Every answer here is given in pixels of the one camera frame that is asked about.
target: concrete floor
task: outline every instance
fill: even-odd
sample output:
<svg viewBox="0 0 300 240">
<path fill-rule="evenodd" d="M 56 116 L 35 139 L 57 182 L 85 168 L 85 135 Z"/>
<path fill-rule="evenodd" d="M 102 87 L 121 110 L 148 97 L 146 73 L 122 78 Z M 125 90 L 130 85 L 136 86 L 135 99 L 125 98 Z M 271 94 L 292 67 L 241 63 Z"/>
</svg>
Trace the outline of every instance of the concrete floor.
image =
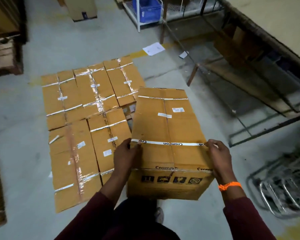
<svg viewBox="0 0 300 240">
<path fill-rule="evenodd" d="M 196 75 L 186 86 L 191 61 L 180 59 L 183 52 L 167 36 L 166 51 L 144 56 L 140 50 L 158 41 L 159 27 L 137 32 L 124 10 L 113 0 L 96 0 L 98 19 L 74 23 L 56 0 L 27 0 L 29 42 L 23 47 L 24 74 L 0 77 L 0 170 L 8 223 L 0 228 L 1 239 L 53 239 L 72 220 L 84 204 L 54 211 L 48 130 L 40 87 L 40 76 L 79 68 L 131 54 L 148 87 L 185 89 L 206 138 L 227 142 L 228 135 L 241 129 L 220 101 Z M 183 38 L 201 37 L 191 25 Z M 188 39 L 187 48 L 208 56 L 212 44 Z M 214 80 L 233 105 L 245 104 L 242 115 L 247 123 L 262 119 L 262 104 L 250 100 L 237 89 Z M 300 90 L 291 98 L 300 97 Z M 261 202 L 256 190 L 247 190 L 247 177 L 266 162 L 300 144 L 300 122 L 253 141 L 231 148 L 233 168 L 238 180 L 254 203 Z M 199 201 L 161 202 L 164 225 L 181 239 L 232 239 L 223 215 L 224 203 L 214 181 Z M 260 215 L 278 239 L 300 239 L 300 218 L 279 220 L 258 208 Z"/>
</svg>

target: person's right hand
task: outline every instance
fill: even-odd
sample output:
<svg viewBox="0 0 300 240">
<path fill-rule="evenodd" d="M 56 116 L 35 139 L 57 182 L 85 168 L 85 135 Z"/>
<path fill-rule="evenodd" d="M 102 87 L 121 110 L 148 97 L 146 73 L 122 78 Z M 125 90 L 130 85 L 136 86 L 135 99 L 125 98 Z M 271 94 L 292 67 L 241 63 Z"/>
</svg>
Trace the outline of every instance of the person's right hand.
<svg viewBox="0 0 300 240">
<path fill-rule="evenodd" d="M 232 170 L 231 155 L 228 147 L 226 147 L 222 141 L 213 139 L 209 139 L 206 144 L 209 147 L 214 166 L 213 173 L 218 183 L 227 184 L 237 181 Z"/>
</svg>

